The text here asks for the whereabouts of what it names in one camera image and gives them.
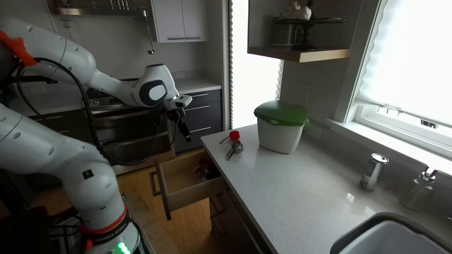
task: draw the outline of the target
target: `open drawer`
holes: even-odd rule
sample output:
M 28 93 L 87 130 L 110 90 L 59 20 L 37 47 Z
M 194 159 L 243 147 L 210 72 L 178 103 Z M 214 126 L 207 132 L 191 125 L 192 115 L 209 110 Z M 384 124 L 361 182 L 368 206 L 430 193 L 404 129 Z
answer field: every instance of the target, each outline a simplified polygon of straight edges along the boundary
M 175 160 L 157 164 L 157 178 L 166 218 L 171 220 L 174 210 L 222 192 L 226 183 L 223 177 L 203 181 L 193 170 L 199 160 L 209 155 L 204 151 L 190 152 Z

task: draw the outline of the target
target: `white container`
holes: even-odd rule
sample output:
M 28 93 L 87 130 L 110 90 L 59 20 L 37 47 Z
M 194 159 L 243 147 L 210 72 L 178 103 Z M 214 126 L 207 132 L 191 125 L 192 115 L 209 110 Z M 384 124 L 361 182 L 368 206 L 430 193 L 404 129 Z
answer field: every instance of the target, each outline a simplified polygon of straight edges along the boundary
M 291 154 L 300 142 L 302 126 L 272 125 L 260 118 L 257 119 L 259 144 L 270 150 Z
M 424 235 L 384 221 L 353 240 L 339 254 L 450 254 Z

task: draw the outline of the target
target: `glass bottle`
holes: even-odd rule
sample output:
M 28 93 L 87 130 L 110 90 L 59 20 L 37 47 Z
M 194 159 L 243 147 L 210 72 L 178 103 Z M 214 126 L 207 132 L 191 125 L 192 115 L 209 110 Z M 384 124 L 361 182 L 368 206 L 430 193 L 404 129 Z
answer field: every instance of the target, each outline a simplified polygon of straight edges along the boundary
M 400 205 L 410 212 L 423 212 L 434 193 L 432 184 L 436 172 L 435 169 L 427 168 L 419 177 L 410 180 L 399 198 Z

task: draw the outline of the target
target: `green lid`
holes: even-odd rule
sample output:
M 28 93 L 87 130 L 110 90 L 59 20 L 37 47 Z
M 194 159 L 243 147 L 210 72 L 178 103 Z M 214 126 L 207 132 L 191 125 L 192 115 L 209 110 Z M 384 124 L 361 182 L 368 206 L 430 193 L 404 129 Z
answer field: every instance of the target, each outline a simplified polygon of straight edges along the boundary
M 254 115 L 272 125 L 282 126 L 303 126 L 308 119 L 305 107 L 277 100 L 261 104 L 254 110 Z

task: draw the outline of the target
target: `window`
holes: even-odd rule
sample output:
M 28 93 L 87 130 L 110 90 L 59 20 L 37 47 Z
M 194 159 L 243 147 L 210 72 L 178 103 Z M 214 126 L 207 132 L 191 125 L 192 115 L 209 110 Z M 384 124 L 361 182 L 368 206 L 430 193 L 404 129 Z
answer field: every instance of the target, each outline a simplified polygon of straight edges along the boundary
M 426 22 L 435 6 L 434 23 Z M 357 80 L 354 120 L 452 158 L 450 0 L 382 0 Z
M 257 123 L 254 109 L 279 99 L 283 61 L 248 54 L 248 1 L 230 1 L 231 128 Z

